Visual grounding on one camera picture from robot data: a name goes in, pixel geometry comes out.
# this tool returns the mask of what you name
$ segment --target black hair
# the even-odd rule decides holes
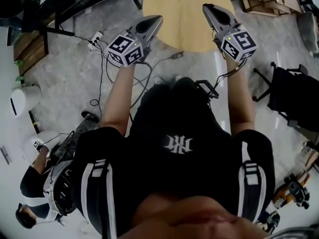
[[[19,204],[18,209],[15,212],[15,217],[19,223],[26,229],[31,229],[36,224],[36,220],[30,217],[28,213],[21,212],[22,204]]]

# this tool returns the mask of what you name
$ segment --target chair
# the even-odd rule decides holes
[[[254,73],[257,73],[269,88],[260,97],[253,96],[253,101],[259,102],[270,95],[268,107],[283,116],[288,121],[288,126],[319,131],[316,107],[310,106],[318,99],[319,81],[308,76],[303,65],[298,69],[288,70],[277,67],[274,62],[271,66],[274,67],[272,82],[257,68],[254,69]]]

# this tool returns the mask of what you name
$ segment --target wooden tabletop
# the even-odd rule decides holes
[[[230,0],[144,0],[144,16],[159,14],[163,25],[157,37],[178,50],[207,52],[217,49],[203,14],[204,3],[224,7],[235,15]]]

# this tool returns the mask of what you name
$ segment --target gray floor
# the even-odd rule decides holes
[[[245,72],[249,79],[252,94],[259,95],[266,86],[253,74],[253,68],[259,68],[271,79],[270,62],[278,62],[284,68],[297,68],[305,65],[311,76],[319,79],[319,60],[315,60],[304,48],[297,28],[296,16],[285,15],[271,18],[261,15],[243,13],[238,1],[234,1],[237,17],[247,27],[259,45],[254,57],[249,60]],[[66,30],[75,31],[78,36],[91,39],[97,31],[104,33],[104,40],[121,32],[134,19],[142,16],[132,0],[107,0],[92,8],[91,13],[81,13],[63,23]],[[41,129],[52,129],[59,132],[74,130],[82,120],[80,112],[89,110],[100,114],[97,107],[90,106],[90,100],[99,96],[101,77],[101,55],[98,52],[88,52],[86,41],[75,37],[49,35],[50,54],[26,73],[26,82],[40,85],[43,99],[33,110]],[[159,40],[152,43],[153,52],[147,61],[154,65],[158,60],[175,53],[176,50],[163,45]],[[218,72],[216,54],[185,52],[178,60],[161,62],[153,76],[160,75],[169,78],[175,74],[197,79],[208,79],[214,83]],[[111,68],[111,77],[116,76],[117,69]],[[139,65],[136,77],[144,78],[149,73],[146,66]],[[111,85],[104,73],[102,83],[101,104],[105,102]],[[132,100],[140,94],[142,88],[134,87]],[[212,101],[212,107],[217,120],[228,130],[229,119],[227,109],[226,83],[218,90],[219,100]],[[273,143],[277,182],[290,171],[295,164],[302,142],[305,139],[287,127],[286,122],[267,107],[267,99],[256,104],[256,129],[264,133]]]

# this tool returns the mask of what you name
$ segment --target power strip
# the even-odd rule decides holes
[[[94,43],[97,38],[101,38],[103,36],[103,34],[101,32],[96,32],[96,34],[94,35],[94,37],[92,38],[92,43]],[[90,49],[90,51],[92,51],[95,47],[92,45],[92,43],[88,44],[88,47]]]

